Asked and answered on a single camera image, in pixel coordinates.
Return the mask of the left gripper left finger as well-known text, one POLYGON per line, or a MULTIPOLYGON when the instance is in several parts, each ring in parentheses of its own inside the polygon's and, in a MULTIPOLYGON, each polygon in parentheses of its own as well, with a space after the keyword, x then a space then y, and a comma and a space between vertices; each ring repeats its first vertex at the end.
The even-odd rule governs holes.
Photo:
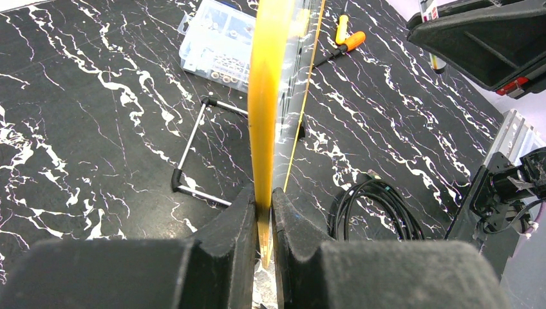
POLYGON ((257 227, 246 186, 182 239, 35 244, 1 291, 2 308, 250 308, 257 227))

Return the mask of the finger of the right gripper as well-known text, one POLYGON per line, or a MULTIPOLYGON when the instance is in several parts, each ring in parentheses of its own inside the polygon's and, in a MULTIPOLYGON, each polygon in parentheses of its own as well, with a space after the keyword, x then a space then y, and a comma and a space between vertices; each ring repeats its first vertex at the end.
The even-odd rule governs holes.
POLYGON ((545 91, 545 1, 454 1, 429 12, 408 21, 408 42, 500 96, 545 91))

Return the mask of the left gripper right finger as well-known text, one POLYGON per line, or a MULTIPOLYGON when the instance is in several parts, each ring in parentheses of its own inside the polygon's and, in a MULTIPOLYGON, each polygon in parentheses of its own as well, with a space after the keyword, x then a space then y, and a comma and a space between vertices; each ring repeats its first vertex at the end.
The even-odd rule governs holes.
POLYGON ((280 308, 510 308, 489 262, 461 241, 336 241, 272 192, 280 308))

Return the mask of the yellow framed whiteboard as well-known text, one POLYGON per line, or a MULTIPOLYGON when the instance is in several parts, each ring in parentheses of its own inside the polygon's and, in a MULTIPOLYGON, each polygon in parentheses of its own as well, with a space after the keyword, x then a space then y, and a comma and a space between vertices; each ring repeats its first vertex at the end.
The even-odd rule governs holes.
POLYGON ((324 1, 260 1, 250 55, 247 111, 261 264, 268 268, 272 193, 290 178, 324 1))

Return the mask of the black white marker pen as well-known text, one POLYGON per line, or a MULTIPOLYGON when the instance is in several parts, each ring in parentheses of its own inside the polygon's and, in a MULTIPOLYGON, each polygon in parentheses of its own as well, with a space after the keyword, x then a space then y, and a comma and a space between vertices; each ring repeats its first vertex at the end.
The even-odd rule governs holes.
MULTIPOLYGON (((423 23, 439 18, 436 0, 419 0, 419 8, 423 23)), ((446 63, 432 53, 430 53, 430 62, 436 74, 445 72, 446 63)))

